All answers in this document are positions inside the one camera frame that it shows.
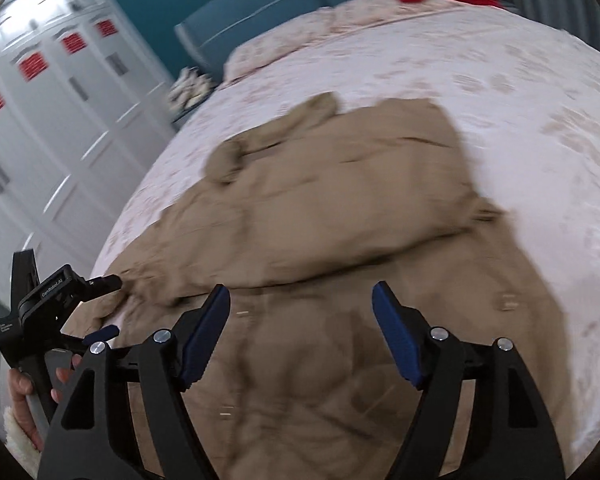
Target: pillow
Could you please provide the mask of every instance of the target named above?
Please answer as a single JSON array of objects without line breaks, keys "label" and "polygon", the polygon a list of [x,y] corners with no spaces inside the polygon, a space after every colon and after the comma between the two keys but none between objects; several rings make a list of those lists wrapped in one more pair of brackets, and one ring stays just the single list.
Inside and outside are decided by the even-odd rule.
[{"label": "pillow", "polygon": [[226,84],[331,34],[333,9],[322,7],[282,23],[238,46],[224,64]]},{"label": "pillow", "polygon": [[341,34],[461,5],[452,0],[422,0],[416,4],[404,4],[400,0],[349,0],[333,9],[334,19],[331,30]]}]

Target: human hand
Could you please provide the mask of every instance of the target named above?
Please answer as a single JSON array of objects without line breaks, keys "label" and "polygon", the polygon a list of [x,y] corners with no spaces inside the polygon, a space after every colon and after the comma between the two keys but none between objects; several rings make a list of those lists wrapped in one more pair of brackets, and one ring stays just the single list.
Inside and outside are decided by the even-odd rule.
[{"label": "human hand", "polygon": [[[76,368],[81,360],[81,356],[77,354],[74,355],[71,359],[72,368]],[[58,377],[58,380],[62,384],[66,384],[73,372],[73,370],[67,368],[56,368],[56,377]],[[34,391],[33,383],[26,375],[16,368],[9,370],[8,383],[13,406],[13,416],[36,449],[42,451],[45,443],[38,432],[38,428],[36,428],[36,423],[33,420],[29,405],[27,404],[27,396],[31,395]],[[51,390],[51,397],[55,402],[60,402],[62,393],[53,388]]]}]

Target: white floral bedspread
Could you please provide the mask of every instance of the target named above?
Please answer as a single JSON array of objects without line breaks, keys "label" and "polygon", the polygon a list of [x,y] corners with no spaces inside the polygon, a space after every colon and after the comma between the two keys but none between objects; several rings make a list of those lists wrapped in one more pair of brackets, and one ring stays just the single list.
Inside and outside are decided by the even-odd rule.
[{"label": "white floral bedspread", "polygon": [[579,463],[600,437],[600,53],[501,9],[461,7],[299,50],[217,91],[147,174],[94,268],[201,176],[222,140],[318,92],[345,110],[435,99],[466,141],[474,177],[568,316]]}]

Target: metal bolt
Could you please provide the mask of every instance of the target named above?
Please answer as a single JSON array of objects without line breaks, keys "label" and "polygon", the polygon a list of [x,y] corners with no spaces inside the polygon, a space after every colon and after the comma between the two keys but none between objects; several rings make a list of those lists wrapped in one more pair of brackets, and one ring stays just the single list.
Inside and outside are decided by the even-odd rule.
[{"label": "metal bolt", "polygon": [[431,329],[431,337],[436,341],[444,341],[447,337],[449,337],[449,332],[446,330],[446,328],[437,326]]},{"label": "metal bolt", "polygon": [[501,337],[498,339],[498,348],[500,350],[504,350],[505,352],[513,350],[513,341],[511,339],[507,339],[506,337]]},{"label": "metal bolt", "polygon": [[101,353],[105,348],[107,347],[106,343],[103,343],[102,341],[96,341],[94,344],[92,344],[89,347],[89,350],[91,351],[92,354],[99,354]]},{"label": "metal bolt", "polygon": [[166,343],[169,339],[171,339],[171,332],[168,330],[158,330],[154,334],[154,341],[157,343]]}]

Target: jacket sleeve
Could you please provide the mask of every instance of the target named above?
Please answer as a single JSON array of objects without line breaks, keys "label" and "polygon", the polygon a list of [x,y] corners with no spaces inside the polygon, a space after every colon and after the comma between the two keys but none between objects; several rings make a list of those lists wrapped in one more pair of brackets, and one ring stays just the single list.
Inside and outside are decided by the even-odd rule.
[{"label": "jacket sleeve", "polygon": [[7,433],[7,449],[22,468],[36,478],[42,454],[16,422],[11,406],[4,410],[4,430]]}]

